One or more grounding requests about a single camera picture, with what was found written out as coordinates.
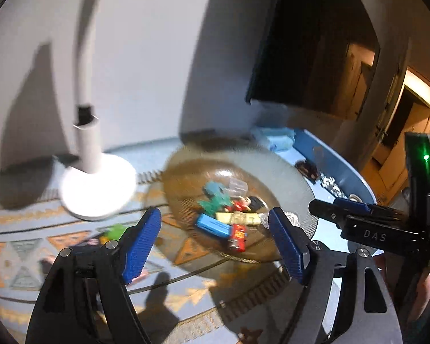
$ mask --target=metal object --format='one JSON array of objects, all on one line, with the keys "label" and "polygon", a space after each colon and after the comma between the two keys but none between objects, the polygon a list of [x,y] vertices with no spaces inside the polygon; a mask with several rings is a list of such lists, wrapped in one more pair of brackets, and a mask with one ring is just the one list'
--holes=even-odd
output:
[{"label": "metal object", "polygon": [[350,194],[349,199],[354,201],[354,202],[363,203],[363,200],[361,200],[360,197],[358,195],[355,195],[355,194]]},{"label": "metal object", "polygon": [[[269,229],[269,222],[268,222],[268,214],[267,213],[258,213],[259,219],[261,220],[261,224],[266,228]],[[293,212],[285,212],[285,216],[290,220],[290,223],[293,226],[300,226],[299,224],[299,218],[298,216]]]},{"label": "metal object", "polygon": [[[404,257],[393,300],[404,329],[416,299],[420,276],[430,261],[430,136],[404,134],[406,167],[411,185],[408,213],[376,204],[336,198],[333,204],[309,203],[309,212],[336,223],[341,237]],[[357,254],[363,256],[359,249]]]},{"label": "metal object", "polygon": [[162,171],[148,171],[137,173],[137,185],[147,185],[161,181]]},{"label": "metal object", "polygon": [[[278,342],[401,344],[402,334],[392,298],[369,252],[365,249],[355,254],[332,251],[320,241],[310,241],[301,228],[291,226],[280,208],[271,212],[269,227],[287,273],[304,286],[294,315]],[[339,277],[343,279],[343,287],[336,319],[329,339],[322,339],[319,330],[331,283]]]},{"label": "metal object", "polygon": [[336,180],[334,179],[334,177],[326,177],[323,173],[320,173],[320,179],[321,179],[322,187],[324,189],[328,190],[336,198],[347,199],[347,196],[343,193],[343,191],[336,184]]},{"label": "metal object", "polygon": [[[156,211],[156,208],[150,207],[137,225],[126,230],[119,242],[111,240],[105,247],[88,252],[71,253],[69,248],[60,252],[61,256],[71,256],[57,257],[51,267],[32,312],[26,344],[101,342],[92,315],[90,287],[86,278],[93,278],[97,286],[112,336],[111,342],[151,344],[127,293],[124,270],[140,273],[143,266],[141,258],[146,259],[158,233],[142,231],[150,229],[145,226],[153,225],[157,215],[161,222],[161,214]],[[151,240],[143,243],[150,243],[150,247],[148,249],[142,244],[137,253],[135,244],[143,234]]]},{"label": "metal object", "polygon": [[367,249],[364,248],[359,248],[357,250],[357,253],[361,256],[361,257],[368,257],[370,255],[370,253],[368,252]]},{"label": "metal object", "polygon": [[107,243],[105,243],[105,247],[108,249],[115,249],[118,246],[118,241],[116,240],[109,240]]},{"label": "metal object", "polygon": [[70,254],[71,254],[70,248],[64,248],[59,252],[59,255],[61,255],[62,257],[67,257]]},{"label": "metal object", "polygon": [[321,242],[318,240],[313,240],[311,242],[311,247],[317,251],[321,251],[322,250],[322,245]]}]

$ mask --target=door frame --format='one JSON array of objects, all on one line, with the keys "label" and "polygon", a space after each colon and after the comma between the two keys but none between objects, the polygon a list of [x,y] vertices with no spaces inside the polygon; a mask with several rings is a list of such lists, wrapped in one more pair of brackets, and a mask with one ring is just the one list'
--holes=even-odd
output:
[{"label": "door frame", "polygon": [[[424,79],[417,71],[411,67],[407,67],[404,82],[402,85],[402,91],[399,95],[398,101],[403,94],[403,89],[406,87],[411,93],[413,93],[418,99],[425,103],[430,108],[430,82]],[[430,117],[428,118],[427,125],[425,126],[424,133],[430,134]],[[404,169],[392,187],[385,193],[386,204],[388,204],[397,193],[405,188],[408,183],[408,170]]]}]

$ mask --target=wooden door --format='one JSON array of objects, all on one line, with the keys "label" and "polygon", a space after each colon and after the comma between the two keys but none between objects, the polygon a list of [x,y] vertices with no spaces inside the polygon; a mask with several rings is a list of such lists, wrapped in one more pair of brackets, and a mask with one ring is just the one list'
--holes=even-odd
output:
[{"label": "wooden door", "polygon": [[404,152],[404,133],[405,132],[423,132],[427,126],[430,117],[430,109],[421,104],[414,103],[409,113],[408,119],[404,124],[397,144],[393,147],[392,152],[386,159],[385,163],[379,170],[386,189],[389,190],[398,180],[403,170],[406,169],[406,154]]},{"label": "wooden door", "polygon": [[346,117],[350,120],[355,120],[358,117],[363,100],[365,99],[366,89],[371,82],[371,66],[366,63],[361,63],[360,76],[353,94],[352,102],[347,112]]},{"label": "wooden door", "polygon": [[331,112],[334,115],[341,118],[346,117],[347,109],[350,107],[350,100],[352,99],[353,90],[356,87],[358,76],[359,72],[357,72],[355,56],[349,48],[337,96],[335,97],[331,108]]},{"label": "wooden door", "polygon": [[375,133],[373,133],[371,138],[368,138],[365,143],[360,146],[360,153],[358,160],[354,162],[355,166],[360,168],[366,165],[368,161],[373,156],[379,143],[381,143],[384,138],[384,134],[388,129],[393,115],[400,101],[400,95],[404,88],[404,77],[406,76],[406,71],[408,69],[409,57],[411,56],[412,40],[408,39],[408,44],[405,53],[398,60],[398,70],[392,79],[390,89],[388,91],[385,107],[381,115],[376,122]]}]

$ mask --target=human hand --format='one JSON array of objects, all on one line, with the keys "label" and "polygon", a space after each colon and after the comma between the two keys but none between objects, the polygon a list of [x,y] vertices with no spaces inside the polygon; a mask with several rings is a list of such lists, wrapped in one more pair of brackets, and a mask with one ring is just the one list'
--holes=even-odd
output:
[{"label": "human hand", "polygon": [[[373,260],[376,266],[380,269],[381,275],[386,282],[390,296],[393,298],[394,287],[389,286],[387,282],[385,254],[373,256]],[[418,320],[424,312],[425,308],[427,307],[428,302],[430,301],[430,273],[427,270],[424,270],[422,272],[422,275],[417,284],[416,293],[416,300],[414,301],[414,304],[411,308],[411,313],[408,317],[408,323]]]}]

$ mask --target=small figurine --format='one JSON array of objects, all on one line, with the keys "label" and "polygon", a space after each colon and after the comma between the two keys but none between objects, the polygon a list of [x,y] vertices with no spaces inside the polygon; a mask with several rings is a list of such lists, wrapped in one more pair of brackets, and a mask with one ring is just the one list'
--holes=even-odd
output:
[{"label": "small figurine", "polygon": [[232,205],[226,206],[225,211],[256,212],[263,207],[266,207],[266,203],[258,197],[233,197]]},{"label": "small figurine", "polygon": [[234,224],[231,227],[231,237],[228,240],[229,248],[237,252],[245,251],[247,229],[244,225]]},{"label": "small figurine", "polygon": [[210,217],[214,217],[215,213],[220,209],[226,207],[227,205],[231,205],[230,198],[223,193],[217,193],[207,200],[198,200],[198,204],[203,208],[204,213],[209,215]]},{"label": "small figurine", "polygon": [[249,196],[249,199],[250,199],[249,207],[252,212],[257,212],[261,208],[267,208],[266,203],[261,198]]},{"label": "small figurine", "polygon": [[230,205],[225,206],[225,212],[251,212],[249,205],[252,203],[249,197],[236,197]]},{"label": "small figurine", "polygon": [[319,179],[319,172],[317,166],[309,160],[297,161],[295,163],[296,169],[309,181],[315,185],[315,181]]}]

